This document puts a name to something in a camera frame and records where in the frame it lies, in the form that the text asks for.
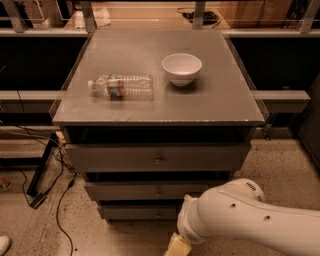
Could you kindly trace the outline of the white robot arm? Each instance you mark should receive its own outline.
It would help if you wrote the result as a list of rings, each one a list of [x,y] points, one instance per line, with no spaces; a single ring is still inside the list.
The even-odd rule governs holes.
[[[286,256],[320,256],[320,212],[267,204],[260,186],[245,178],[198,198],[185,196],[177,228],[164,256],[187,256],[194,244],[215,235],[249,240]]]

